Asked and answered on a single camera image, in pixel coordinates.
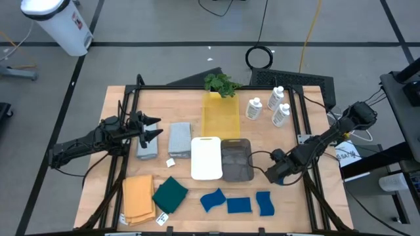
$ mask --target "sticker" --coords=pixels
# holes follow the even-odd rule
[[[162,214],[160,214],[159,217],[157,217],[156,222],[158,225],[162,226],[167,220],[168,220],[169,216],[162,212]]]
[[[121,224],[125,224],[126,226],[128,225],[128,223],[125,221],[125,216],[124,216],[124,214],[123,214],[123,213],[121,213],[121,214],[119,215],[119,222],[120,222]]]
[[[168,168],[175,165],[175,160],[173,158],[170,158],[166,161],[166,165],[168,166]]]
[[[81,28],[83,27],[83,24],[81,23],[81,20],[79,19],[79,17],[76,14],[76,12],[73,12],[72,20],[74,21],[74,24],[77,25],[77,27],[79,28],[79,30],[81,30]]]

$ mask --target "white cutting board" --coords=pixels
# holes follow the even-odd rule
[[[191,177],[195,180],[222,178],[221,139],[197,137],[191,140]]]

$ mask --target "green plant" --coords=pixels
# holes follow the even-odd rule
[[[225,74],[208,74],[204,78],[204,89],[217,91],[222,98],[226,98],[227,95],[233,97],[235,96],[235,89],[241,87],[242,85],[230,82],[230,78],[231,76],[227,76]]]

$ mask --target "white bottle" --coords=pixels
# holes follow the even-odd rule
[[[248,102],[247,111],[245,115],[248,119],[256,120],[263,109],[263,105],[260,103],[259,98],[251,99]]]
[[[284,98],[284,88],[282,86],[278,86],[276,88],[273,88],[273,91],[271,92],[270,99],[268,99],[267,106],[272,111],[276,110],[276,108],[281,104]]]
[[[290,116],[289,109],[289,104],[280,104],[274,112],[273,116],[271,117],[271,121],[273,122],[273,124],[277,127],[282,126],[287,121],[287,118]]]

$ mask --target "gray floor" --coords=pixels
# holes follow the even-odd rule
[[[222,12],[228,1],[202,0],[210,9]],[[90,24],[98,0],[82,0],[79,8]],[[416,0],[388,0],[387,3],[406,41],[420,42]],[[305,40],[316,1],[270,0],[261,41]],[[16,0],[0,0],[0,30],[15,41],[21,40],[30,21]],[[264,4],[262,1],[234,1],[224,18],[200,9],[191,0],[130,1],[105,0],[94,31],[96,42],[165,41],[255,41]],[[53,41],[35,25],[28,42]],[[398,42],[379,0],[324,0],[311,41],[317,42]],[[250,70],[244,62],[249,47],[92,47],[86,56],[72,101],[62,125],[59,142],[84,135],[99,119],[109,85],[135,82],[141,73],[146,84],[163,85],[220,66],[233,80],[248,84]],[[0,57],[6,47],[0,47]],[[15,115],[0,137],[0,234],[12,235],[28,200],[39,165],[60,111],[77,58],[59,47],[22,47],[37,61],[39,80],[0,79],[0,101],[10,102]],[[274,51],[272,69],[297,71],[301,47],[270,47]],[[414,58],[419,48],[410,48]],[[251,62],[266,63],[266,56],[253,52]],[[28,64],[17,52],[4,66]],[[401,47],[308,47],[303,72],[334,77],[337,111],[364,100],[379,89],[379,76],[407,66]],[[388,102],[374,107],[379,119],[370,131],[374,144],[384,148],[403,140]],[[363,141],[354,139],[357,144]],[[63,169],[82,174],[87,158],[74,160]],[[27,233],[69,230],[81,194],[81,180],[48,171]],[[413,206],[407,193],[402,193]],[[412,235],[418,213],[411,207],[412,225],[391,222],[396,215],[389,196],[360,196],[361,201],[387,223]],[[393,234],[371,219],[348,198],[356,229],[362,232]]]

